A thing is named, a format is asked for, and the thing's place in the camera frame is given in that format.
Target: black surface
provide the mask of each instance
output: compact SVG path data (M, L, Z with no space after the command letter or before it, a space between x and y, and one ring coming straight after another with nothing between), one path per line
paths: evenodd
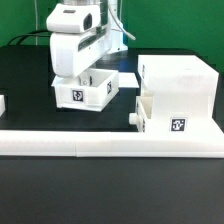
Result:
M121 64L97 66L133 72L136 52L129 54ZM1 128L85 130L87 115L89 130L133 131L127 121L105 126L100 113L57 110L48 56L46 47L0 49L0 93L7 95ZM222 80L214 112L220 123ZM124 110L123 120L134 94L121 90L102 115ZM223 224L223 186L223 159L0 157L0 223Z
M2 159L0 223L223 224L224 161Z

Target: white container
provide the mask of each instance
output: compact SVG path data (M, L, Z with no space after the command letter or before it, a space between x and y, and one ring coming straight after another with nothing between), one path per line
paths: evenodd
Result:
M57 107L102 111L118 93L118 71L87 69L86 72L92 77L90 87L81 86L79 78L55 78L52 86L55 88Z

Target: white edge strip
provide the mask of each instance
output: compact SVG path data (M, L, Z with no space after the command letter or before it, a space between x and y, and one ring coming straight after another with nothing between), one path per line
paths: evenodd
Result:
M0 155L224 158L224 137L143 133L0 131Z

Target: white plastic box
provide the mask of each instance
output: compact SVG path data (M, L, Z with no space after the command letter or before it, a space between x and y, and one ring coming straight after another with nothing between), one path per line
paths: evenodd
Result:
M140 55L138 72L141 95L130 123L136 124L139 132L202 134L209 133L211 125L217 126L212 112L219 74L201 59Z
M56 77L55 88L57 107L102 111L119 91L118 71L88 69L92 85L81 86L79 77L74 79Z

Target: black cable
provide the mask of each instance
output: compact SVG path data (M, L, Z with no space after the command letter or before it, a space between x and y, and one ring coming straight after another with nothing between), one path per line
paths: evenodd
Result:
M45 29L41 29L41 30L34 30L28 34L37 34L37 33L47 33L49 32L48 30ZM17 43L16 45L20 45L25 39L27 38L27 36L22 37Z
M28 37L50 37L49 35L38 35L38 34L25 34L25 35L19 35L19 36L16 36L14 38L12 38L7 45L10 45L14 40L18 39L18 38L28 38Z

